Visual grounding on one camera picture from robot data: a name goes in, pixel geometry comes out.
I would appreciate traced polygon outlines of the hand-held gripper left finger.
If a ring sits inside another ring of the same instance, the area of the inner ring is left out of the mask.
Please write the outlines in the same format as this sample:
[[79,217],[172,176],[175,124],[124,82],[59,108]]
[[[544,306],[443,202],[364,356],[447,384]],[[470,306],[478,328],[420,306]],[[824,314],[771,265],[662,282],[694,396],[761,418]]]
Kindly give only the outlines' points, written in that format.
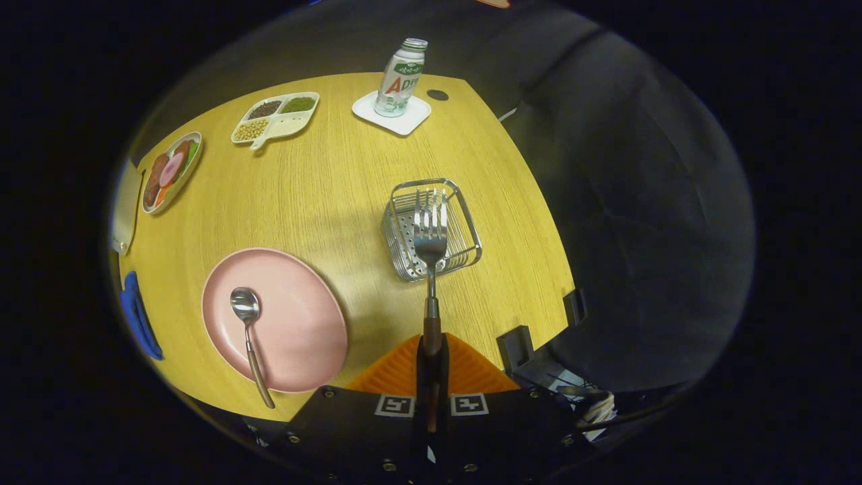
[[323,386],[274,444],[284,461],[321,481],[427,482],[432,472],[418,398],[419,335],[366,369],[353,387]]

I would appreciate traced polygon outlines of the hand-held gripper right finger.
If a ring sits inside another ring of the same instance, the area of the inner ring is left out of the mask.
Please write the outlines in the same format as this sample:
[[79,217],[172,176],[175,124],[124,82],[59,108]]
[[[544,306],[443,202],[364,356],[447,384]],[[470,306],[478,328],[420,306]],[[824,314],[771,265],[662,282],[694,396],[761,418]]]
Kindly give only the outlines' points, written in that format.
[[432,470],[438,482],[553,482],[593,457],[572,400],[552,387],[556,364],[526,333],[498,338],[498,368],[444,335]]

